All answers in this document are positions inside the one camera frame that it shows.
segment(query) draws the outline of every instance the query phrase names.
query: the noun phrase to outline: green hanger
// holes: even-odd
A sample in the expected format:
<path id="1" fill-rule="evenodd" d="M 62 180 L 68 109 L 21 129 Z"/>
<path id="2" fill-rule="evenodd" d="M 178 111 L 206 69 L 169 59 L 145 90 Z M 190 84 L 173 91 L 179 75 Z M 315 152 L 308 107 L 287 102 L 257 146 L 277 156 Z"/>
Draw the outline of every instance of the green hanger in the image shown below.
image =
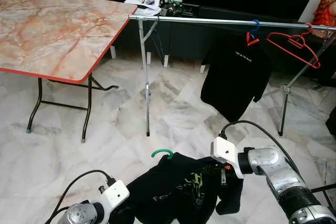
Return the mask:
<path id="1" fill-rule="evenodd" d="M 156 150 L 155 152 L 152 153 L 151 157 L 154 157 L 159 152 L 168 152 L 169 153 L 168 159 L 172 159 L 173 156 L 174 156 L 174 153 L 169 149 L 158 149 L 158 150 Z"/>

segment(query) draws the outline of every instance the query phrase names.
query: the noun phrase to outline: marble-pattern tabletop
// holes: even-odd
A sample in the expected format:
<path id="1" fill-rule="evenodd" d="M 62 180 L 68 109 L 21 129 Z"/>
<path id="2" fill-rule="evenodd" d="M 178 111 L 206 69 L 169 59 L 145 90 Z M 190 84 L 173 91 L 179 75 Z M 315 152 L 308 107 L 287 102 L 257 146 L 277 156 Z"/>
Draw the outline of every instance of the marble-pattern tabletop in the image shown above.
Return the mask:
<path id="1" fill-rule="evenodd" d="M 0 1 L 0 70 L 82 83 L 136 8 L 102 0 Z"/>

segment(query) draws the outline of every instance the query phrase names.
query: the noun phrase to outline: clothes hanger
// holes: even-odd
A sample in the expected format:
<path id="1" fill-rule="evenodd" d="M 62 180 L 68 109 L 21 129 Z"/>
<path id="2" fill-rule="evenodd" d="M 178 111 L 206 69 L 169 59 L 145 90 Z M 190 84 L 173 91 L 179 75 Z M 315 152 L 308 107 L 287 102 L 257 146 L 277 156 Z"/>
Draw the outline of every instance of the clothes hanger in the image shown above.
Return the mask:
<path id="1" fill-rule="evenodd" d="M 156 150 L 155 152 L 152 153 L 151 157 L 154 157 L 159 152 L 168 152 L 169 157 L 167 159 L 172 159 L 173 156 L 174 156 L 174 153 L 169 149 L 158 149 L 158 150 Z"/>
<path id="2" fill-rule="evenodd" d="M 304 33 L 300 34 L 300 35 L 296 35 L 296 34 L 295 35 L 288 35 L 288 34 L 283 34 L 283 33 L 272 32 L 267 36 L 266 40 L 271 42 L 273 45 L 277 46 L 281 50 L 287 52 L 288 54 L 290 54 L 290 55 L 296 57 L 297 59 L 303 61 L 304 63 L 310 65 L 311 67 L 319 68 L 321 66 L 321 63 L 319 62 L 319 58 L 317 57 L 315 52 L 309 46 L 307 46 L 306 40 L 303 37 L 304 35 L 307 35 L 307 34 L 311 33 L 311 31 L 313 29 L 310 23 L 306 23 L 306 25 L 309 26 L 309 30 L 307 32 L 304 32 Z M 276 43 L 275 41 L 273 41 L 271 37 L 276 37 L 276 36 L 285 37 L 287 39 L 287 42 L 291 43 L 292 45 L 294 45 L 298 49 L 304 49 L 304 48 L 308 49 L 309 52 L 315 58 L 314 63 L 310 63 L 310 62 L 306 61 L 305 59 L 301 58 L 300 56 L 297 56 L 293 52 L 290 52 L 288 49 L 284 48 L 283 46 L 281 46 L 278 43 Z"/>
<path id="3" fill-rule="evenodd" d="M 253 45 L 254 43 L 257 43 L 257 42 L 260 41 L 259 39 L 256 39 L 255 36 L 254 36 L 254 32 L 259 30 L 259 28 L 260 28 L 260 22 L 257 19 L 253 19 L 252 21 L 257 23 L 257 28 L 255 28 L 252 31 L 249 31 L 249 32 L 246 33 L 246 42 L 247 42 L 248 47 Z"/>

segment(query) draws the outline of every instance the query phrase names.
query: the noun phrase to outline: hanging black shirt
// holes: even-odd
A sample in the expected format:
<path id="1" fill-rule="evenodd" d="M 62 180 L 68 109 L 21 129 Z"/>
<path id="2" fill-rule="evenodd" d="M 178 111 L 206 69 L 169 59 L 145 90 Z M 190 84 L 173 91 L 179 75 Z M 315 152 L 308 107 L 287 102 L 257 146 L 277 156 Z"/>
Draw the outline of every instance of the hanging black shirt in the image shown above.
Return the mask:
<path id="1" fill-rule="evenodd" d="M 116 208 L 110 224 L 132 224 L 137 217 L 144 224 L 204 224 L 214 209 L 220 214 L 239 211 L 243 180 L 233 169 L 211 157 L 193 159 L 174 153 L 161 158 L 158 165 L 127 185 L 130 197 Z"/>
<path id="2" fill-rule="evenodd" d="M 252 99 L 260 100 L 272 71 L 260 42 L 247 46 L 245 36 L 218 38 L 202 62 L 207 63 L 201 99 L 230 122 L 242 116 Z"/>

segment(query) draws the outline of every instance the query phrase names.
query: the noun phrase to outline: clothes rack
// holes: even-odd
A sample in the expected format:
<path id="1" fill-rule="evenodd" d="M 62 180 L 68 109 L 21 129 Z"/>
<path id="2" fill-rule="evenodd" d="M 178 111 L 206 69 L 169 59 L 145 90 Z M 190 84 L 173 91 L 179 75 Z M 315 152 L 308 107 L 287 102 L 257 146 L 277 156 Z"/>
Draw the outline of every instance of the clothes rack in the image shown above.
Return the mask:
<path id="1" fill-rule="evenodd" d="M 141 46 L 141 56 L 143 63 L 143 71 L 145 77 L 145 103 L 146 103 L 146 134 L 150 136 L 150 121 L 149 121 L 149 95 L 150 95 L 150 84 L 148 81 L 148 70 L 146 64 L 146 53 L 145 53 L 145 42 L 151 36 L 154 31 L 156 25 L 159 22 L 178 22 L 178 23 L 196 23 L 196 24 L 221 24 L 221 25 L 245 25 L 245 26 L 265 26 L 265 27 L 280 27 L 280 28 L 301 28 L 308 29 L 309 25 L 305 24 L 292 24 L 292 23 L 278 23 L 278 22 L 259 22 L 257 24 L 255 21 L 246 21 L 246 20 L 230 20 L 230 19 L 203 19 L 203 18 L 182 18 L 182 17 L 158 17 L 158 16 L 141 16 L 141 15 L 129 15 L 130 19 L 138 20 L 139 23 L 139 34 L 140 34 L 140 46 Z M 143 32 L 143 22 L 144 21 L 153 21 L 153 24 L 147 34 L 144 36 Z M 336 31 L 336 27 L 328 27 L 328 26 L 312 26 L 313 29 L 319 30 L 328 30 L 328 31 Z M 322 45 L 322 47 L 316 53 L 318 58 L 322 55 L 322 53 L 335 41 L 336 33 L 334 33 L 327 41 Z M 293 83 L 302 76 L 305 71 L 308 69 L 309 65 L 304 66 L 300 72 L 288 83 L 283 85 L 279 90 L 283 92 L 283 103 L 281 109 L 281 118 L 279 123 L 279 135 L 282 136 L 284 132 L 284 123 L 285 123 L 285 115 L 286 108 L 288 102 L 288 95 L 290 93 L 290 87 Z M 266 95 L 271 95 L 279 90 L 267 93 Z"/>

